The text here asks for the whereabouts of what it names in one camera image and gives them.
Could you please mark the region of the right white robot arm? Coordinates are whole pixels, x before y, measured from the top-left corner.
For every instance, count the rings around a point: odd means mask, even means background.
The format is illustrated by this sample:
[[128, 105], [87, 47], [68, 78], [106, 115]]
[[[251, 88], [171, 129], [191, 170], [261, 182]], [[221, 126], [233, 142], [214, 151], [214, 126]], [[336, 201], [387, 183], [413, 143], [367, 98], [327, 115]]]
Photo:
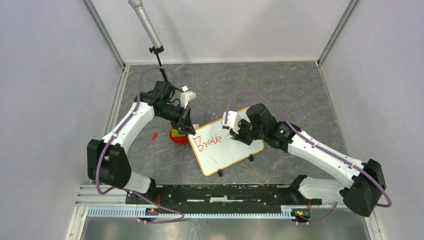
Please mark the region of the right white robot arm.
[[381, 164], [369, 159], [364, 162], [342, 154], [317, 141], [289, 121], [278, 121], [268, 108], [255, 104], [246, 111], [247, 118], [236, 111], [225, 112], [222, 126], [235, 141], [251, 145], [263, 140], [271, 148], [300, 157], [330, 174], [332, 179], [299, 176], [289, 189], [289, 199], [295, 204], [320, 199], [343, 202], [352, 212], [369, 217], [379, 200], [386, 196], [386, 181]]

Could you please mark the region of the red marker cap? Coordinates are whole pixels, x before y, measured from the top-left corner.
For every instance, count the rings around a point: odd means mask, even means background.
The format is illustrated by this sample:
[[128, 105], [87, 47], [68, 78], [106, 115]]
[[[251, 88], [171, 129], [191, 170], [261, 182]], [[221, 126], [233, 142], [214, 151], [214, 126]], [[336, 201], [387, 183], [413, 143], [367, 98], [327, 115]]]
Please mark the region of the red marker cap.
[[152, 140], [152, 141], [154, 141], [154, 140], [156, 139], [157, 135], [158, 135], [158, 133], [157, 133], [157, 132], [155, 132], [155, 133], [153, 134], [153, 136], [152, 136], [151, 140]]

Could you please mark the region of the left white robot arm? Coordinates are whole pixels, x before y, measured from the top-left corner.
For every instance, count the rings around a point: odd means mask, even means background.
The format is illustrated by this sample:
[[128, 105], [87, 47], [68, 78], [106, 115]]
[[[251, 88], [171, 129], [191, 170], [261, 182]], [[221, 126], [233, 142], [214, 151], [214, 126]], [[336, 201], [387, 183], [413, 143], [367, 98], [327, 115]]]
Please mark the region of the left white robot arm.
[[179, 104], [174, 105], [172, 97], [175, 87], [164, 81], [157, 81], [148, 92], [140, 92], [129, 111], [115, 128], [102, 139], [92, 139], [87, 145], [87, 175], [96, 184], [105, 184], [117, 189], [138, 192], [145, 204], [153, 203], [157, 190], [152, 187], [153, 179], [132, 170], [127, 152], [141, 130], [155, 117], [170, 122], [172, 128], [195, 135], [189, 101], [197, 95], [183, 86]]

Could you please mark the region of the yellow framed whiteboard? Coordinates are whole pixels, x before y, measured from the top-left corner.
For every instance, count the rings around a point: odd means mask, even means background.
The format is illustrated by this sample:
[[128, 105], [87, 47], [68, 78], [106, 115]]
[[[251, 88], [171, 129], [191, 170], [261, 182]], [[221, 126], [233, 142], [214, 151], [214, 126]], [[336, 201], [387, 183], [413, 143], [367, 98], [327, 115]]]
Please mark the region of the yellow framed whiteboard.
[[235, 163], [255, 155], [265, 148], [263, 140], [254, 140], [251, 145], [225, 138], [229, 130], [222, 128], [221, 119], [200, 126], [195, 135], [188, 135], [194, 155], [204, 176], [210, 176]]

